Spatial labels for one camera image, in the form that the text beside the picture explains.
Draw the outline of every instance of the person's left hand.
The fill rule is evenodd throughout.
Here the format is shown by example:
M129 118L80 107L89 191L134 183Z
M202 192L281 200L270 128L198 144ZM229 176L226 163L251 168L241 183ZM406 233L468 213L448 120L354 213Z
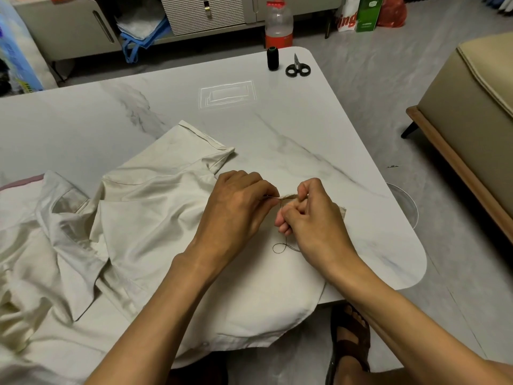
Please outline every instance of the person's left hand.
M279 197L278 190L256 172L221 174L186 253L195 253L202 266L212 268L217 276L279 204L278 199L266 196Z

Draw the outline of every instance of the green box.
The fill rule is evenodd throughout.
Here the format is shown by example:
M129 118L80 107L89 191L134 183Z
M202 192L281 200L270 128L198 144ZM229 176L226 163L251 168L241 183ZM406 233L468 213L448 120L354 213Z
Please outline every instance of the green box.
M356 32L374 31L383 0L360 0Z

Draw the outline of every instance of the black thread spool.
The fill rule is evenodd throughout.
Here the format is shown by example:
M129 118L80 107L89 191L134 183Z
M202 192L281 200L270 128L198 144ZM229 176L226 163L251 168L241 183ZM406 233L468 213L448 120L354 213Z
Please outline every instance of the black thread spool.
M267 67L270 71L278 70L279 57L278 49L274 46L267 49Z

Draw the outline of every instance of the plastic bottle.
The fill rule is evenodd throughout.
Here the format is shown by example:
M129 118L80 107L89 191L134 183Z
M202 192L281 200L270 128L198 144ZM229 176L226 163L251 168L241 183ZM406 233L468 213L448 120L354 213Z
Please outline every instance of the plastic bottle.
M267 1L265 46L279 49L292 46L294 18L285 0Z

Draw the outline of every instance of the beige sofa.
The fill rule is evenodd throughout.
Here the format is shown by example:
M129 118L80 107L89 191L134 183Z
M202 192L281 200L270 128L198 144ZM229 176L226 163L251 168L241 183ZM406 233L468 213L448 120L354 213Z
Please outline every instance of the beige sofa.
M513 242L513 32L460 44L406 113Z

